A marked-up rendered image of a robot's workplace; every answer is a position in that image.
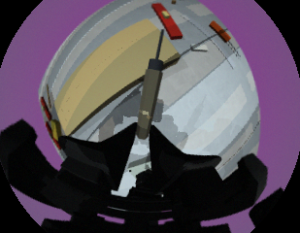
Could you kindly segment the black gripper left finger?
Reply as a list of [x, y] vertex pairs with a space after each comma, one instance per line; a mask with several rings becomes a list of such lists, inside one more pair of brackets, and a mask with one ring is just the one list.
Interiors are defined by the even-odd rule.
[[65, 156], [79, 160], [81, 163], [102, 168], [110, 182], [113, 191], [118, 191], [123, 171], [125, 171], [127, 158], [137, 136], [138, 121], [134, 121], [116, 135], [107, 137], [107, 140], [87, 141], [75, 137], [61, 135], [57, 143]]

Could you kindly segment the tan flat rectangular panel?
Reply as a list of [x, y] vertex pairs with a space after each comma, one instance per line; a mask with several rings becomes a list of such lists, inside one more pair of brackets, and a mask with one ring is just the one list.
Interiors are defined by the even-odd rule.
[[[68, 78], [55, 106], [65, 136], [72, 136], [115, 98], [145, 81], [151, 58], [156, 58], [161, 32], [148, 19], [130, 24], [100, 44]], [[165, 69], [182, 57], [162, 36], [160, 57]]]

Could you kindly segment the yellow flat block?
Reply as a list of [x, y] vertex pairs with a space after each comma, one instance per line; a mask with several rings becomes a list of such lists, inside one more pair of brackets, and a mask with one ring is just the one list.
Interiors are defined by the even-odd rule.
[[57, 140], [57, 137], [61, 136], [60, 120], [50, 119], [50, 121], [52, 127], [52, 137], [55, 137]]

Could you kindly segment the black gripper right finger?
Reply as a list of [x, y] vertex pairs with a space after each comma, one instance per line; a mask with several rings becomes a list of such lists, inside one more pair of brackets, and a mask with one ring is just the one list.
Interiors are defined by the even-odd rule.
[[175, 182], [183, 172], [216, 168], [222, 159], [218, 155], [181, 152], [153, 124], [150, 125], [149, 145], [153, 195], [164, 195], [162, 190]]

